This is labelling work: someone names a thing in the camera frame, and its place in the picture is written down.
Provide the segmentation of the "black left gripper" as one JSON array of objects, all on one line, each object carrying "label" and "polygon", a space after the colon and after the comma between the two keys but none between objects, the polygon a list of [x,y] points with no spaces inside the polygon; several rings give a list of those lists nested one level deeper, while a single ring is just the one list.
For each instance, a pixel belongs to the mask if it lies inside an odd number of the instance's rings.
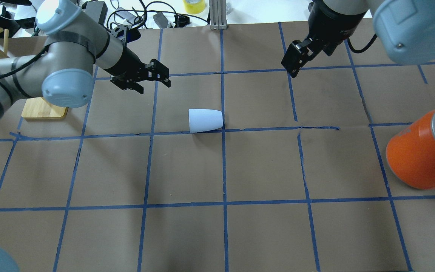
[{"label": "black left gripper", "polygon": [[119,89],[136,91],[144,94],[144,87],[140,84],[143,81],[154,81],[171,87],[169,79],[169,68],[157,59],[150,60],[150,63],[143,63],[138,55],[128,48],[124,48],[119,60],[110,68],[104,69],[111,75],[110,82]]}]

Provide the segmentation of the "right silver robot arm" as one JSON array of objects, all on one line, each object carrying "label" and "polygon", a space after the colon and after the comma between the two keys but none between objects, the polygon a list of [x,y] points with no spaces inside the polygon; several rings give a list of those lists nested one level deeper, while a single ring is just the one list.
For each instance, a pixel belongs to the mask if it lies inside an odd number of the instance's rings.
[{"label": "right silver robot arm", "polygon": [[435,0],[313,0],[308,35],[290,43],[282,66],[295,78],[321,52],[331,56],[338,45],[349,41],[368,11],[375,34],[364,50],[380,39],[395,63],[435,60]]}]

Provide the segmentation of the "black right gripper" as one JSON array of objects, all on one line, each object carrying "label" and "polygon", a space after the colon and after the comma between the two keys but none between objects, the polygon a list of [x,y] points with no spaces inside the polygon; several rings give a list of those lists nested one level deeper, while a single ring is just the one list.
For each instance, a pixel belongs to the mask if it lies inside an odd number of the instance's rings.
[{"label": "black right gripper", "polygon": [[311,2],[308,10],[308,35],[291,42],[281,60],[292,79],[320,52],[330,56],[354,33],[368,7],[365,2]]}]

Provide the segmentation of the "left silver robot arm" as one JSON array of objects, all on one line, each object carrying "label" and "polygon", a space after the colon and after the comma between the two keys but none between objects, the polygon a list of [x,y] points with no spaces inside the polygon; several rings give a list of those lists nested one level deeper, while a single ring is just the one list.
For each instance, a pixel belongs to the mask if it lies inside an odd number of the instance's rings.
[{"label": "left silver robot arm", "polygon": [[93,67],[122,90],[143,94],[142,81],[171,86],[169,69],[143,63],[115,34],[69,0],[45,0],[35,18],[46,35],[36,55],[0,59],[0,120],[22,99],[43,97],[59,107],[82,107],[92,98]]}]

